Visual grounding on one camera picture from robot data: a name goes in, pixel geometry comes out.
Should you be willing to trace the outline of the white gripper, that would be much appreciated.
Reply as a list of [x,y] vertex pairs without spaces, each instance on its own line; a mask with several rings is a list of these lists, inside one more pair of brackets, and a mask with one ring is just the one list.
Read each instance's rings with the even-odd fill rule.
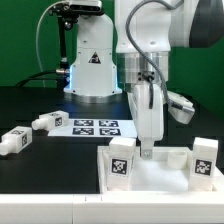
[[137,136],[142,141],[141,157],[151,159],[153,141],[161,140],[164,133],[161,89],[154,84],[153,93],[150,93],[150,85],[147,82],[135,85],[133,91],[128,94],[128,103]]

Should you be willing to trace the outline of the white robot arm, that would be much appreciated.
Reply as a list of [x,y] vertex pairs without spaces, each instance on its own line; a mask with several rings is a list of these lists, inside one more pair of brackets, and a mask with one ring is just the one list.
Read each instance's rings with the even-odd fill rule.
[[127,93],[140,141],[150,159],[164,134],[164,109],[180,123],[195,113],[167,89],[173,47],[208,48],[224,37],[224,0],[115,0],[118,82]]

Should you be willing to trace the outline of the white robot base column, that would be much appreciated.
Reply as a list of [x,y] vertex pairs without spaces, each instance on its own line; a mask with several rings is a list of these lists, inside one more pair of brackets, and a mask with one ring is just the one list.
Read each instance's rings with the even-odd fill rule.
[[70,66],[66,97],[85,103],[106,103],[122,93],[112,59],[113,22],[107,15],[80,16],[76,59]]

